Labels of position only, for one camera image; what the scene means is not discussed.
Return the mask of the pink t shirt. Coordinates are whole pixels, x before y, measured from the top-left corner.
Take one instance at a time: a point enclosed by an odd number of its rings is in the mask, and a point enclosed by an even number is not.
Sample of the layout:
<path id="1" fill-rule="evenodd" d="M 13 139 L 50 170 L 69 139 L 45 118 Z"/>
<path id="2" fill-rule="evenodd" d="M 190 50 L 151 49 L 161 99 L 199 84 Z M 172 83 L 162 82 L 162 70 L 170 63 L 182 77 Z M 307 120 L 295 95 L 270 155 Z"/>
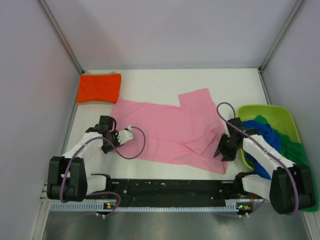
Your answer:
<path id="1" fill-rule="evenodd" d="M 133 139 L 120 153 L 225 174 L 228 164 L 214 156 L 225 128 L 210 91 L 203 88 L 178 98 L 179 106 L 119 99 L 111 111 L 117 129 L 134 127 Z"/>

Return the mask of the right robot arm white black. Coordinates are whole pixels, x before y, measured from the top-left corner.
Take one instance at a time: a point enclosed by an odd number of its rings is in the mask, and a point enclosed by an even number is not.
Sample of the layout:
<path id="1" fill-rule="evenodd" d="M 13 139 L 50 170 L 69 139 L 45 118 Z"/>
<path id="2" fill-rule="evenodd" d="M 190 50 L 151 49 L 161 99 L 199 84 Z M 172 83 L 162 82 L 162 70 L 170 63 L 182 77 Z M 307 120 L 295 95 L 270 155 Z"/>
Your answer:
<path id="1" fill-rule="evenodd" d="M 312 173 L 306 164 L 297 164 L 281 155 L 254 128 L 246 129 L 240 118 L 227 120 L 214 156 L 222 161 L 236 158 L 238 150 L 251 155 L 269 177 L 241 172 L 235 177 L 233 192 L 239 198 L 253 193 L 271 203 L 280 215 L 293 214 L 316 205 Z"/>

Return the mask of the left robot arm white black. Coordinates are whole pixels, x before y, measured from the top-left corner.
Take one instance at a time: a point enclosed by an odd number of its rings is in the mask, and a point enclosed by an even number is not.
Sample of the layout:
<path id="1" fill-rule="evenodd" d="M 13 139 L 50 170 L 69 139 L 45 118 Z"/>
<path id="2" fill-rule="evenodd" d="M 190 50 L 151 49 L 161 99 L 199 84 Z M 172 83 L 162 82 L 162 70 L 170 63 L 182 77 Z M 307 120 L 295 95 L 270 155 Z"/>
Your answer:
<path id="1" fill-rule="evenodd" d="M 96 192 L 105 199 L 113 194 L 111 178 L 99 173 L 99 161 L 94 155 L 100 151 L 107 154 L 121 146 L 116 126 L 113 117 L 102 115 L 99 123 L 88 128 L 74 147 L 50 159 L 46 190 L 49 199 L 81 202 Z"/>

